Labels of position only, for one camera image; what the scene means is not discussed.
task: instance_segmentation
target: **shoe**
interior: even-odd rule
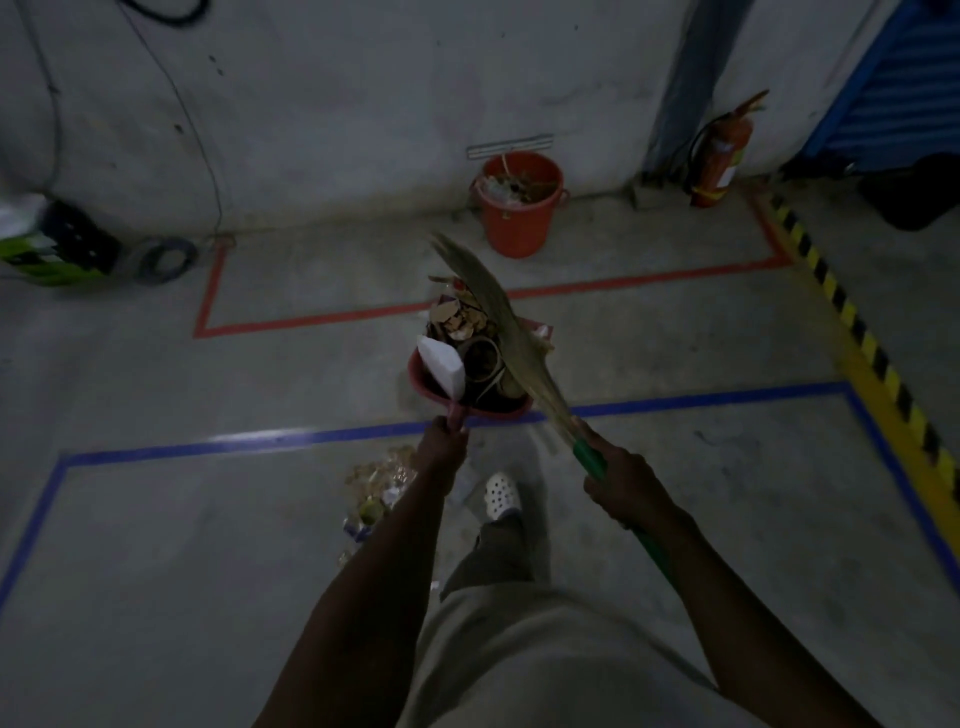
[[[487,481],[486,493],[483,500],[487,503],[487,516],[491,521],[499,521],[504,516],[519,516],[520,493],[509,475],[497,473]]]

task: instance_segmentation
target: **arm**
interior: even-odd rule
[[[607,482],[588,477],[584,489],[610,516],[645,529],[666,550],[721,694],[772,728],[878,728],[713,550],[646,461],[581,427],[608,464]]]
[[[437,418],[417,478],[314,607],[254,728],[393,726],[413,678],[444,498],[467,434]]]

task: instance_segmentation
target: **person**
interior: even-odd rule
[[[605,482],[585,480],[587,494],[665,550],[715,687],[628,619],[533,581],[505,476],[488,484],[494,520],[424,628],[444,498],[468,441],[438,418],[417,449],[416,479],[321,596],[255,728],[876,728],[710,547],[646,461],[578,425],[608,463]]]

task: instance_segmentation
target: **dustpan handle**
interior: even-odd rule
[[[459,432],[464,427],[469,409],[459,402],[452,401],[446,408],[446,428],[450,432]]]

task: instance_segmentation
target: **floor tape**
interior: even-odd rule
[[[840,285],[827,261],[813,244],[809,233],[797,218],[797,214],[790,209],[781,195],[773,195],[770,198],[770,207],[783,226],[785,236],[789,238],[800,257],[806,261],[813,277],[820,284],[840,323],[850,332],[853,342],[863,354],[871,371],[883,385],[890,402],[896,406],[914,442],[926,454],[930,465],[952,495],[954,504],[960,507],[960,472],[957,471],[956,460],[947,450],[933,423],[914,401],[906,383],[890,361],[890,356],[867,327],[847,291]]]
[[[612,417],[616,415],[643,414],[648,412],[663,412],[679,409],[693,409],[698,407],[715,407],[732,404],[749,404],[765,401],[795,400],[815,397],[843,397],[851,407],[854,416],[862,424],[864,433],[876,449],[877,455],[893,476],[907,506],[924,536],[930,543],[937,559],[947,575],[950,583],[960,594],[960,528],[952,530],[951,522],[943,520],[943,503],[936,499],[931,500],[927,490],[928,483],[917,476],[916,457],[919,451],[913,446],[914,460],[910,459],[910,452],[902,451],[902,439],[894,437],[892,442],[888,434],[887,423],[882,419],[880,411],[879,423],[874,414],[876,399],[869,386],[863,387],[864,377],[856,371],[851,371],[855,377],[851,381],[827,381],[807,384],[793,384],[780,387],[765,387],[761,389],[735,390],[730,392],[714,392],[696,395],[681,395],[677,397],[659,397],[649,400],[627,400],[620,402],[606,402],[573,407],[575,414],[583,418]],[[875,381],[868,380],[868,384],[876,385]],[[866,399],[861,399],[861,391]],[[540,412],[529,412],[521,420],[504,423],[492,420],[471,419],[471,427],[509,426],[537,423],[543,421]],[[0,581],[0,617],[4,605],[10,598],[13,587],[20,574],[27,566],[37,540],[57,498],[63,482],[73,468],[90,468],[102,465],[116,465],[122,463],[149,462],[153,460],[168,460],[172,458],[197,457],[212,454],[230,453],[258,453],[276,452],[284,449],[309,448],[324,443],[353,442],[384,437],[398,437],[416,435],[426,428],[427,422],[406,422],[388,425],[372,425],[367,427],[350,427],[345,429],[316,430],[290,433],[248,433],[231,436],[227,439],[218,439],[201,443],[184,445],[159,446],[152,448],[133,448],[119,450],[96,450],[92,452],[78,452],[62,456],[51,471],[43,490],[37,499],[34,511],[31,514],[23,535],[17,543],[13,556]],[[921,463],[928,473],[929,467]],[[942,498],[948,500],[947,495],[940,488]]]
[[[747,200],[754,206],[751,196],[747,195]],[[764,241],[766,242],[770,254],[757,260],[747,260],[744,262],[725,263],[722,265],[709,265],[701,268],[688,268],[675,271],[661,271],[658,273],[648,273],[640,276],[620,276],[615,278],[598,280],[578,280],[571,283],[558,283],[554,285],[534,286],[531,288],[517,288],[507,291],[512,300],[540,298],[543,296],[567,296],[570,294],[587,293],[590,291],[613,291],[620,288],[634,288],[641,285],[650,285],[652,283],[667,283],[676,280],[696,280],[704,278],[715,278],[719,276],[730,276],[733,274],[750,273],[753,271],[769,271],[784,268],[790,264],[790,256],[780,245],[775,234],[768,230],[766,221],[762,215],[756,216],[764,232]],[[318,313],[307,316],[296,316],[287,319],[273,319],[268,321],[253,321],[238,324],[221,324],[218,326],[210,325],[210,318],[213,312],[213,306],[216,303],[217,295],[220,290],[220,283],[224,276],[224,270],[227,265],[228,252],[236,247],[236,241],[229,236],[222,236],[218,240],[214,253],[213,266],[210,269],[210,277],[207,281],[204,298],[201,302],[200,311],[197,313],[197,321],[194,325],[193,337],[195,339],[209,339],[217,336],[233,336],[241,333],[256,333],[259,331],[276,331],[286,328],[301,328],[325,326],[327,324],[344,324],[348,322],[366,321],[369,319],[378,319],[385,316],[397,316],[406,313],[415,313],[423,311],[430,307],[430,302],[409,302],[393,305],[382,305],[371,308],[356,308],[352,310],[334,311],[330,313]]]

